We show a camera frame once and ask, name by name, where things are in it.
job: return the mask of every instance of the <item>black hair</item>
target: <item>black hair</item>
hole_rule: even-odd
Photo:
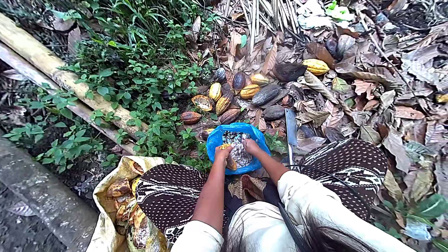
[[[318,220],[307,213],[302,218],[304,232],[299,233],[300,244],[296,244],[298,252],[377,252],[371,246],[337,228],[322,226]],[[221,252],[254,252],[255,244],[247,244],[243,237],[244,224],[227,233]]]

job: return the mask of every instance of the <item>yellow sack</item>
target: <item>yellow sack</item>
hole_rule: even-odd
[[[126,237],[115,230],[115,201],[113,198],[106,196],[106,191],[118,179],[127,178],[132,181],[139,176],[132,171],[129,165],[131,161],[139,164],[143,171],[147,171],[156,165],[165,164],[165,160],[161,157],[123,156],[118,167],[101,180],[93,191],[93,199],[100,214],[86,252],[129,252]],[[149,219],[148,227],[152,232],[146,244],[146,252],[166,252],[168,244],[163,234]]]

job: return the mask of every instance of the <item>patterned skirt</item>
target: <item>patterned skirt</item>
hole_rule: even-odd
[[[298,166],[291,169],[321,182],[340,197],[344,206],[366,219],[383,182],[387,159],[380,149],[369,142],[344,139],[312,150],[300,160]],[[155,166],[138,182],[138,205],[165,237],[174,243],[193,216],[206,180],[206,175],[191,166]],[[275,186],[269,181],[258,191],[262,191],[263,195],[255,196],[256,200],[262,199],[271,204],[280,200]],[[228,190],[224,196],[227,217],[231,218],[243,201],[233,197]]]

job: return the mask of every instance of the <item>person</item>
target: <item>person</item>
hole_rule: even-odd
[[[224,173],[231,146],[216,149],[208,178],[193,167],[173,164],[155,166],[140,178],[137,202],[174,243],[172,252],[413,251],[365,221],[387,168],[374,145],[336,141],[288,169],[252,139],[243,144],[277,188],[277,204],[244,204],[227,218]]]

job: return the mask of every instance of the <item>cleaver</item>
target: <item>cleaver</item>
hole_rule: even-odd
[[[288,137],[289,165],[294,165],[293,146],[297,145],[296,114],[291,109],[284,109],[284,114],[286,117],[286,135]]]

